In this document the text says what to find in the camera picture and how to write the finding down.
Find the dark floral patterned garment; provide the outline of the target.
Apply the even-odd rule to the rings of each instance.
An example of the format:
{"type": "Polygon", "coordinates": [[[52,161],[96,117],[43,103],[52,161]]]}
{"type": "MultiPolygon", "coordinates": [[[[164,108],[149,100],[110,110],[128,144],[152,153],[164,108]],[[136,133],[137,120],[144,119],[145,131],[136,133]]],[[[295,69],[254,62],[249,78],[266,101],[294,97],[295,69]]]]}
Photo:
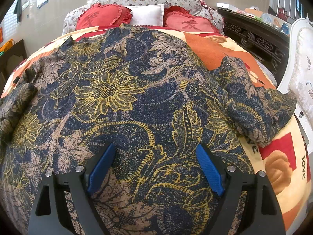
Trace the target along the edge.
{"type": "Polygon", "coordinates": [[[269,145],[295,108],[291,93],[254,86],[240,58],[208,70],[161,31],[67,38],[1,98],[1,206],[27,234],[43,175],[74,170],[108,141],[116,158],[93,202],[111,234],[203,234],[218,197],[196,147],[250,173],[239,137],[269,145]]]}

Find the red orange love blanket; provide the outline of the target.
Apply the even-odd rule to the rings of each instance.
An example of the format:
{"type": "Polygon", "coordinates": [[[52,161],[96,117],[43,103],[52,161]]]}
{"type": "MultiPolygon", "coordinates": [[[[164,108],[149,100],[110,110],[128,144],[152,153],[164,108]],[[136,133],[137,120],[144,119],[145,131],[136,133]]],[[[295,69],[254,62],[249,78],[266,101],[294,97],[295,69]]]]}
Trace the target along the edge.
{"type": "MultiPolygon", "coordinates": [[[[246,52],[239,52],[229,49],[228,47],[226,47],[228,40],[222,36],[209,36],[205,38],[204,50],[206,52],[206,56],[201,57],[199,52],[191,45],[191,41],[201,40],[201,36],[198,36],[196,34],[177,33],[172,30],[161,32],[177,37],[187,43],[192,51],[194,51],[195,54],[201,59],[205,67],[210,71],[218,67],[218,63],[222,60],[223,56],[229,55],[232,57],[237,57],[244,62],[244,65],[246,66],[248,71],[248,75],[251,78],[254,86],[265,87],[267,89],[276,89],[271,83],[269,83],[268,79],[261,70],[253,72],[253,68],[256,66],[256,64],[250,63],[248,61],[248,54],[246,52]]],[[[66,41],[66,39],[60,44],[55,45],[47,56],[51,55],[58,47],[60,47],[66,41]]],[[[16,78],[12,90],[16,88],[17,82],[21,78],[23,73],[16,78]]],[[[292,224],[299,211],[307,201],[311,189],[311,178],[309,174],[310,169],[308,166],[309,158],[294,113],[288,123],[277,133],[277,135],[272,139],[269,145],[262,147],[254,143],[250,138],[244,135],[239,137],[239,141],[253,167],[252,172],[247,173],[256,174],[260,170],[266,173],[277,197],[282,212],[286,233],[289,226],[292,224]]],[[[66,193],[65,195],[68,207],[71,211],[71,218],[74,224],[76,234],[85,234],[83,232],[82,226],[78,221],[78,216],[73,209],[73,204],[69,193],[66,193]]],[[[242,208],[243,204],[240,204],[231,231],[228,234],[236,234],[239,220],[243,211],[242,208]]],[[[8,218],[8,215],[3,210],[2,206],[1,214],[6,217],[7,224],[12,225],[15,228],[13,223],[8,218]]]]}

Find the white floral upholstered chair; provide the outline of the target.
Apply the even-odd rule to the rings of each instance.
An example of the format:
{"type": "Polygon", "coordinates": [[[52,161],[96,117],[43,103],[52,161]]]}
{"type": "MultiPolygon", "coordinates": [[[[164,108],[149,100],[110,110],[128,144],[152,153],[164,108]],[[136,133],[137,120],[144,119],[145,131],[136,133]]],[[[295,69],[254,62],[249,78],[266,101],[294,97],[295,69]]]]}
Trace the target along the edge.
{"type": "Polygon", "coordinates": [[[285,73],[277,88],[292,91],[297,98],[294,111],[312,154],[312,21],[297,19],[290,30],[289,56],[285,73]]]}

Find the dark wooden side table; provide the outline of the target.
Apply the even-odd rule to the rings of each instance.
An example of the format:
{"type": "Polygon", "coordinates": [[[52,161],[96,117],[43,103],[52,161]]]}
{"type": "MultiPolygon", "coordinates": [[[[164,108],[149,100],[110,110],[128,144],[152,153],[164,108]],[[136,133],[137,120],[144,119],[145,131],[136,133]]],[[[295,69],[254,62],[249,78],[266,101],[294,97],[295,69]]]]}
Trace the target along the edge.
{"type": "Polygon", "coordinates": [[[15,43],[8,51],[1,55],[1,92],[14,69],[25,59],[27,59],[24,40],[15,43]]]}

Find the dark carved wooden cabinet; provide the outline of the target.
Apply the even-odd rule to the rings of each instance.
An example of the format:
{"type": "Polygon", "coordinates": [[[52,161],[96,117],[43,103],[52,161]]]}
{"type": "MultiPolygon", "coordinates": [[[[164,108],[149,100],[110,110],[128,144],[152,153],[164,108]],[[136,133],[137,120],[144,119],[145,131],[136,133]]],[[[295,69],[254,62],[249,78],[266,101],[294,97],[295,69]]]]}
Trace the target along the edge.
{"type": "Polygon", "coordinates": [[[250,16],[223,8],[218,12],[224,19],[224,34],[258,58],[280,84],[288,64],[289,37],[250,16]]]}

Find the dark hanging cloth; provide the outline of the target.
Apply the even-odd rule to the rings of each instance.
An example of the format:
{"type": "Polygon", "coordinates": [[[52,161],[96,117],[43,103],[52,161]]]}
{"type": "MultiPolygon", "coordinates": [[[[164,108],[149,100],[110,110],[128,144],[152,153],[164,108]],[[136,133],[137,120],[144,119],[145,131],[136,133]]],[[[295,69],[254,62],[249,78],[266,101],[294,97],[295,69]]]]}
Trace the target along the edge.
{"type": "Polygon", "coordinates": [[[16,3],[16,6],[15,6],[15,9],[14,9],[14,12],[13,12],[15,15],[16,15],[16,20],[17,20],[17,23],[19,23],[21,21],[21,17],[22,17],[22,4],[21,4],[21,0],[17,0],[17,3],[16,3]]]}

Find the left red heart pillow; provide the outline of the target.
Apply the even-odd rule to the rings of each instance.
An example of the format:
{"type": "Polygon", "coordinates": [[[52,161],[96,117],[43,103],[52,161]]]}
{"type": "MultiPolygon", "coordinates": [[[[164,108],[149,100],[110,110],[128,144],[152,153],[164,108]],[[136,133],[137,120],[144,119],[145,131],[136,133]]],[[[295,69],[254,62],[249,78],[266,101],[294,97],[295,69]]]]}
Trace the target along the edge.
{"type": "Polygon", "coordinates": [[[76,30],[89,27],[118,27],[129,24],[133,15],[131,9],[118,4],[93,4],[77,21],[76,30]]]}

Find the red heart pillow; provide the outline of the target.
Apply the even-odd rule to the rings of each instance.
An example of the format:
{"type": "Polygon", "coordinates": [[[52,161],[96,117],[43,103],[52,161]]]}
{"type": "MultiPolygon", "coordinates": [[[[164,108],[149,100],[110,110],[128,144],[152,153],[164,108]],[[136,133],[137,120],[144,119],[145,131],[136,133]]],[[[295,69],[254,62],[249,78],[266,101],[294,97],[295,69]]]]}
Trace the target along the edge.
{"type": "Polygon", "coordinates": [[[93,4],[77,21],[76,30],[89,27],[118,27],[129,24],[133,15],[131,9],[118,4],[93,4]]]}
{"type": "Polygon", "coordinates": [[[165,8],[163,26],[186,32],[220,33],[209,19],[191,15],[186,9],[179,6],[165,8]]]}

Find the metal stair railing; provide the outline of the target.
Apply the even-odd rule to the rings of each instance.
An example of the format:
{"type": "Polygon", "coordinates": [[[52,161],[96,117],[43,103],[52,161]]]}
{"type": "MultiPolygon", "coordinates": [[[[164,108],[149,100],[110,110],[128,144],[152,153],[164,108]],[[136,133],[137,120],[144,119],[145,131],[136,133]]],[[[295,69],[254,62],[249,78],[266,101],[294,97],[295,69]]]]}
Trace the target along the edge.
{"type": "Polygon", "coordinates": [[[294,22],[308,15],[300,0],[273,0],[276,17],[286,21],[294,22]]]}

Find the right red heart pillow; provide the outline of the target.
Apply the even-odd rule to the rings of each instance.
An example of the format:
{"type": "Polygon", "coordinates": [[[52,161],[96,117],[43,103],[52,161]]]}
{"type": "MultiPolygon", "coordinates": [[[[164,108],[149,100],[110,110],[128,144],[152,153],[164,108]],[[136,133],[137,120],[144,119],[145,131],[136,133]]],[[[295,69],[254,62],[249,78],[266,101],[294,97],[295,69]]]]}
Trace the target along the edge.
{"type": "Polygon", "coordinates": [[[186,32],[220,33],[209,19],[191,15],[186,9],[179,6],[165,8],[163,26],[186,32]]]}

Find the white square pillow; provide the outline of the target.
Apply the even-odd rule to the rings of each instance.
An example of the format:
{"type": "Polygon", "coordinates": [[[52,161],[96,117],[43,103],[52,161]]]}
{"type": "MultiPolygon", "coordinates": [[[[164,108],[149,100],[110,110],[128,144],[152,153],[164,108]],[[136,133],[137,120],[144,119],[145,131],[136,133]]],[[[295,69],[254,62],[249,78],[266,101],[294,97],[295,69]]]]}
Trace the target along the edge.
{"type": "Polygon", "coordinates": [[[146,6],[128,6],[131,10],[132,19],[130,25],[163,26],[164,4],[146,6]]]}

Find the floral padded headboard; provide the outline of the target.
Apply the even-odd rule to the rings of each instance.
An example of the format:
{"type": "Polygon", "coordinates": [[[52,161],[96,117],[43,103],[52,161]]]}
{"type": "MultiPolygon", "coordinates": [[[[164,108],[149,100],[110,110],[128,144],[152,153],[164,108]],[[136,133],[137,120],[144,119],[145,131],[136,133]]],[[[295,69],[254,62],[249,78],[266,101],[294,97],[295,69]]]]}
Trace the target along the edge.
{"type": "Polygon", "coordinates": [[[222,15],[214,8],[204,3],[204,0],[89,0],[86,5],[78,7],[69,12],[63,23],[63,34],[76,30],[78,18],[93,4],[120,4],[124,7],[129,6],[145,6],[164,4],[166,8],[171,6],[179,6],[184,8],[193,16],[201,16],[207,18],[218,30],[218,33],[224,34],[224,19],[222,15]]]}

